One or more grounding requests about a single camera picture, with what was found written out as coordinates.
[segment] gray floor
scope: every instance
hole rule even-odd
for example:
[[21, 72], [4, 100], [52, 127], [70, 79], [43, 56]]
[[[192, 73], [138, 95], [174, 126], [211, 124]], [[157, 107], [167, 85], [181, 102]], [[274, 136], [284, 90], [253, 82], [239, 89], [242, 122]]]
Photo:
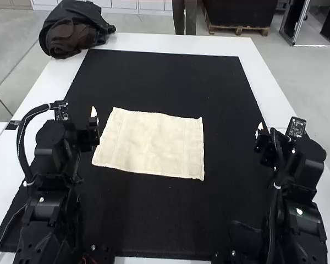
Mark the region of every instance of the gray floor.
[[[11, 36], [0, 36], [0, 82], [35, 42], [46, 15], [47, 12], [0, 10], [0, 21], [5, 21], [0, 24], [0, 32], [11, 32], [8, 30], [13, 25], [17, 31]], [[169, 16], [104, 14], [104, 18], [116, 25], [118, 32], [174, 34], [172, 17]], [[275, 16], [268, 37], [254, 31], [244, 31], [242, 36], [253, 39], [297, 115], [307, 119], [309, 134], [328, 152], [330, 168], [330, 48], [288, 46], [278, 33], [281, 19], [281, 15]], [[308, 19], [298, 43], [323, 43], [325, 40], [317, 30], [315, 20]], [[208, 35], [200, 11], [197, 35]], [[221, 31], [213, 37], [216, 36], [234, 36], [234, 32]], [[48, 61], [49, 57], [36, 44], [2, 82], [0, 96], [12, 112], [18, 108]], [[1, 105], [0, 120], [10, 120], [10, 115]]]

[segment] person's leg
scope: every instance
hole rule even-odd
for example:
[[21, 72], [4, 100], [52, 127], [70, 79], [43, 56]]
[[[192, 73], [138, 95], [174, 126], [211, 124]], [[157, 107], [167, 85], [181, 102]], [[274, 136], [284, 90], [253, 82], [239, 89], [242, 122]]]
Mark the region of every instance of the person's leg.
[[185, 2], [186, 2], [186, 35], [196, 35], [197, 0], [185, 0]]
[[172, 14], [176, 35], [185, 34], [185, 0], [172, 0]]

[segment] black jacket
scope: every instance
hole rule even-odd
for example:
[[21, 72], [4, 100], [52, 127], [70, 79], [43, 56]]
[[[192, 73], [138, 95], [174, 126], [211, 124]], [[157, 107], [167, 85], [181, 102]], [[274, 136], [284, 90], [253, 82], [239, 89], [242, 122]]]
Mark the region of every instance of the black jacket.
[[107, 35], [115, 31], [92, 2], [63, 0], [45, 20], [39, 44], [47, 55], [65, 59], [82, 48], [105, 44]]

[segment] wooden pallet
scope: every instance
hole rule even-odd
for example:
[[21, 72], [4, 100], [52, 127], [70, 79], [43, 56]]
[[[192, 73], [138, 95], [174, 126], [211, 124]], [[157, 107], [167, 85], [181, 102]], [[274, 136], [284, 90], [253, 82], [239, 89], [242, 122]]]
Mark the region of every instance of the wooden pallet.
[[263, 37], [266, 37], [269, 34], [269, 29], [270, 29], [269, 26], [267, 26], [267, 27], [257, 27], [257, 26], [223, 26], [223, 25], [213, 25], [213, 24], [211, 24], [211, 22], [209, 20], [208, 13], [207, 13], [207, 10], [205, 9], [204, 5], [202, 5], [202, 10], [203, 10], [205, 22], [207, 24], [208, 31], [209, 31], [209, 34], [210, 35], [214, 35], [214, 33], [215, 33], [214, 30], [215, 29], [235, 29], [237, 36], [240, 36], [242, 34], [242, 30], [244, 30], [244, 29], [260, 30], [260, 34]]

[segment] towel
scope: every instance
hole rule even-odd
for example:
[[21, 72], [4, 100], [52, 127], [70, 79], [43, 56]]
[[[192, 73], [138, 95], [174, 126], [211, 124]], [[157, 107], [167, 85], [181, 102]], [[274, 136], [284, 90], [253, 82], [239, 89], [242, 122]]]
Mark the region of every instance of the towel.
[[204, 180], [202, 118], [114, 107], [92, 164], [127, 172]]

